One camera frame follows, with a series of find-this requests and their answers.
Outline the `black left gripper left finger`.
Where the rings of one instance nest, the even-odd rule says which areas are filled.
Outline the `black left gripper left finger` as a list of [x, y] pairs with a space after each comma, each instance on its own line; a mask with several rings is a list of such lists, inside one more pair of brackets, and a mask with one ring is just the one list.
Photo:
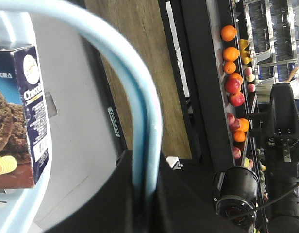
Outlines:
[[133, 151], [125, 150], [109, 179], [80, 209], [48, 233], [138, 233], [139, 190], [133, 185]]

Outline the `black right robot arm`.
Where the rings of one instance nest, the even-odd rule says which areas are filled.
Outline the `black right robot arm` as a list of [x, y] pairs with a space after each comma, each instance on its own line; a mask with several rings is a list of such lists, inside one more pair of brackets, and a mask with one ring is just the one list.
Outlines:
[[262, 125], [249, 130], [244, 153], [254, 154], [250, 141], [263, 149], [266, 189], [263, 202], [259, 172], [234, 159], [226, 93], [205, 90], [201, 110], [209, 154], [185, 161], [174, 171], [160, 160], [152, 233], [251, 233], [261, 224], [265, 233], [299, 233], [299, 112], [288, 83], [270, 92], [269, 108], [252, 113], [241, 106], [236, 113]]

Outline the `left gripper black right-side own right finger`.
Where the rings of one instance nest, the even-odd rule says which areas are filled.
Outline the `left gripper black right-side own right finger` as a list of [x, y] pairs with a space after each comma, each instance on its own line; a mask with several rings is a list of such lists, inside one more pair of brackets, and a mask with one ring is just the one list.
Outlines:
[[153, 208], [155, 233], [242, 233], [243, 229], [217, 215], [213, 207], [214, 172], [193, 162], [172, 170], [160, 157]]

